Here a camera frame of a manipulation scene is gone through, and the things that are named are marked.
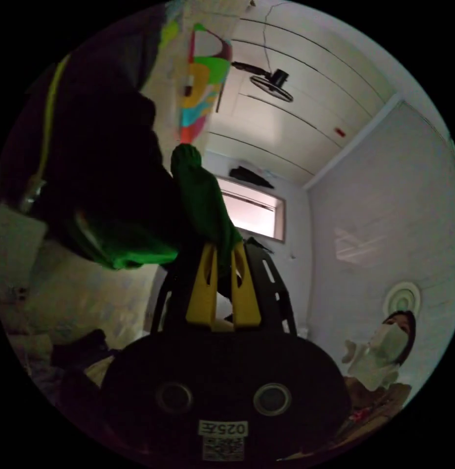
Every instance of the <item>label sticker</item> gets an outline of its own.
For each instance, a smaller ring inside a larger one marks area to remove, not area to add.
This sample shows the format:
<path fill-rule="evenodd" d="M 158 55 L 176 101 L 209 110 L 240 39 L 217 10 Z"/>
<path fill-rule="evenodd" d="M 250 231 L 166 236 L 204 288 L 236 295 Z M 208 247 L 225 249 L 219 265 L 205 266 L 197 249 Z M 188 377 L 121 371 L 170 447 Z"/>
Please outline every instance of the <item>label sticker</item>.
<path fill-rule="evenodd" d="M 244 438 L 203 437 L 203 461 L 243 461 Z"/>
<path fill-rule="evenodd" d="M 200 420 L 198 435 L 203 437 L 203 461 L 243 461 L 248 422 Z"/>

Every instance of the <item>window frame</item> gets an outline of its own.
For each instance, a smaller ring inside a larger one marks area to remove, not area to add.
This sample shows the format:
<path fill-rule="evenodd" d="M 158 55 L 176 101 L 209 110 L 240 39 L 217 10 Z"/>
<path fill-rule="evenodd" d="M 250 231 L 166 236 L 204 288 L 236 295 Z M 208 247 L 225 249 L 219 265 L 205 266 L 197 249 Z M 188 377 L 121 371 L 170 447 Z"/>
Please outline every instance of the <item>window frame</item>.
<path fill-rule="evenodd" d="M 271 241 L 275 241 L 275 242 L 281 243 L 281 244 L 286 244 L 287 208 L 286 208 L 286 200 L 283 197 L 278 197 L 276 194 L 273 194 L 271 192 L 262 190 L 263 188 L 259 189 L 259 186 L 255 185 L 255 184 L 251 184 L 251 183 L 246 182 L 246 181 L 239 181 L 238 179 L 235 179 L 233 177 L 225 177 L 225 176 L 216 175 L 216 179 L 221 179 L 223 181 L 232 182 L 233 184 L 237 184 L 238 186 L 244 186 L 244 187 L 246 187 L 248 189 L 251 189 L 253 191 L 268 195 L 270 197 L 274 197 L 278 201 L 278 204 L 275 207 L 275 228 L 274 228 L 274 232 L 275 232 L 275 236 L 282 235 L 282 237 L 267 236 L 265 234 L 256 233 L 256 232 L 251 231 L 251 230 L 246 230 L 245 228 L 239 228 L 237 226 L 236 226 L 236 228 L 238 230 L 242 230 L 243 232 L 248 233 L 250 235 L 262 236 L 263 238 L 270 239 Z M 226 196 L 226 197 L 237 198 L 239 200 L 250 203 L 252 205 L 263 206 L 260 203 L 256 204 L 255 202 L 248 201 L 240 195 L 236 197 L 232 194 L 224 193 L 222 189 L 221 189 L 221 193 L 222 193 L 223 196 Z"/>

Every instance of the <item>white paneled ceiling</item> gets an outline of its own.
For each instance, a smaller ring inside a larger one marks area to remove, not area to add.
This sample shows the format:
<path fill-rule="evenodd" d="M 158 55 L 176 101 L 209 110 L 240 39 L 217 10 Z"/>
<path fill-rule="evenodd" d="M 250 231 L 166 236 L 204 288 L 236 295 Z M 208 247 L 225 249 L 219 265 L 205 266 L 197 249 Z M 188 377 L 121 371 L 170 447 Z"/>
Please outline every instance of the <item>white paneled ceiling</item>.
<path fill-rule="evenodd" d="M 257 1 L 237 23 L 233 61 L 284 70 L 289 78 L 283 88 L 294 101 L 268 95 L 250 82 L 251 74 L 232 67 L 211 118 L 207 149 L 305 184 L 394 90 L 355 47 L 310 14 L 298 15 L 297 4 L 274 8 L 265 22 L 270 3 Z"/>

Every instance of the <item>wall-mounted fan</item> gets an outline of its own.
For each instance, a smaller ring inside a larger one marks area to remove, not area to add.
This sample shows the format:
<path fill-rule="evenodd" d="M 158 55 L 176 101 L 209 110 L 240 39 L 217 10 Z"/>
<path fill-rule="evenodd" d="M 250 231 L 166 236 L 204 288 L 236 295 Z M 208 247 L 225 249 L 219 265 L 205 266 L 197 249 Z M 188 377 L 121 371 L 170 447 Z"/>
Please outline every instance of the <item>wall-mounted fan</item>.
<path fill-rule="evenodd" d="M 288 103 L 293 102 L 294 98 L 282 88 L 289 76 L 289 74 L 283 70 L 277 69 L 274 73 L 269 73 L 262 68 L 242 62 L 232 62 L 231 65 L 238 70 L 253 73 L 250 77 L 250 81 L 271 96 L 287 101 Z"/>

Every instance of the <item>woman's hair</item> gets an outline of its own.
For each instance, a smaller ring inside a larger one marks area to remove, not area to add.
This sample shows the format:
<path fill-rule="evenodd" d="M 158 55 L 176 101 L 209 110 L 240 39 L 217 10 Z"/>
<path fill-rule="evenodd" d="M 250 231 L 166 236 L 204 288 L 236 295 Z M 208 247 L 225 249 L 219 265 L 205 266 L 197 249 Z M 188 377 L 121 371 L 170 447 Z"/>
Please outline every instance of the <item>woman's hair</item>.
<path fill-rule="evenodd" d="M 395 360 L 394 363 L 402 365 L 405 360 L 408 358 L 408 355 L 413 349 L 414 340 L 416 338 L 416 318 L 412 311 L 395 311 L 392 313 L 382 324 L 385 324 L 389 319 L 392 319 L 395 316 L 402 315 L 408 319 L 408 324 L 410 325 L 410 333 L 408 334 L 408 343 L 403 349 L 400 356 Z"/>

